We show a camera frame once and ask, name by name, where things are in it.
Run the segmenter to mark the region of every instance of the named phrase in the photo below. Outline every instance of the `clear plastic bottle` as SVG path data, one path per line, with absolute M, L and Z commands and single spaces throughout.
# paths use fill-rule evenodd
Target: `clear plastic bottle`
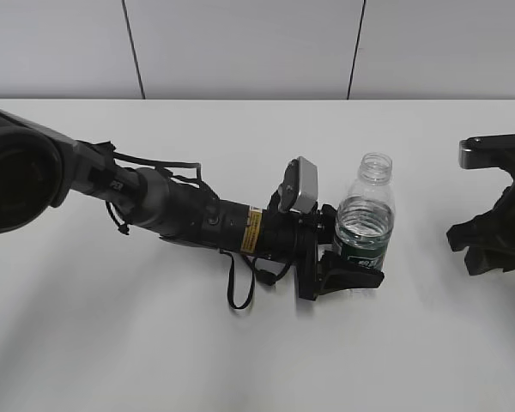
M 333 251 L 342 258 L 381 270 L 393 231 L 395 203 L 389 183 L 391 158 L 365 154 L 357 180 L 342 200 L 336 215 Z

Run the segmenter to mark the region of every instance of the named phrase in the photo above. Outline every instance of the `table surface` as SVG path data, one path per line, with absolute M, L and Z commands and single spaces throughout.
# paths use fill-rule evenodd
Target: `table surface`
M 288 161 L 318 166 L 337 205 L 361 156 L 394 161 L 380 289 L 314 303 L 292 274 L 226 301 L 229 259 L 120 235 L 72 192 L 0 235 L 2 411 L 515 411 L 515 272 L 469 277 L 445 237 L 510 182 L 464 171 L 458 141 L 515 132 L 515 101 L 0 100 L 119 151 L 201 161 L 222 198 L 265 207 Z M 240 301 L 249 273 L 238 270 Z

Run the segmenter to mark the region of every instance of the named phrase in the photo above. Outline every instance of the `bottle label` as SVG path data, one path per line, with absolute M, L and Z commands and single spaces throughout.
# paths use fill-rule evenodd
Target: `bottle label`
M 332 242 L 332 251 L 342 257 L 342 259 L 353 264 L 358 264 L 365 268 L 381 270 L 384 265 L 387 245 L 375 249 L 359 249 L 347 243 L 343 243 L 343 241 L 335 235 L 334 241 Z

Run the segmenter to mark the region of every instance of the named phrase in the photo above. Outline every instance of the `black cable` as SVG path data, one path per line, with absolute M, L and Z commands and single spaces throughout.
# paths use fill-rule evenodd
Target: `black cable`
M 248 291 L 248 296 L 246 296 L 245 302 L 237 306 L 234 303 L 234 257 L 233 254 L 228 251 L 223 251 L 220 249 L 220 254 L 229 256 L 231 258 L 231 267 L 229 268 L 229 283 L 227 285 L 227 302 L 233 309 L 246 309 L 248 305 L 250 305 L 251 300 L 254 296 L 254 288 L 256 286 L 256 276 L 254 272 L 251 273 L 251 284 L 250 290 Z
M 141 157 L 130 156 L 127 154 L 113 152 L 112 157 L 119 161 L 128 161 L 137 165 L 176 168 L 176 169 L 197 169 L 197 179 L 202 180 L 202 165 L 200 163 L 186 163 L 183 161 L 152 161 Z
M 112 221 L 114 221 L 114 224 L 117 225 L 118 231 L 121 234 L 128 235 L 130 234 L 130 228 L 128 227 L 128 222 L 125 221 L 124 223 L 121 223 L 117 216 L 115 216 L 114 212 L 112 211 L 111 202 L 105 202 L 106 211 L 109 212 L 109 216 L 111 216 Z

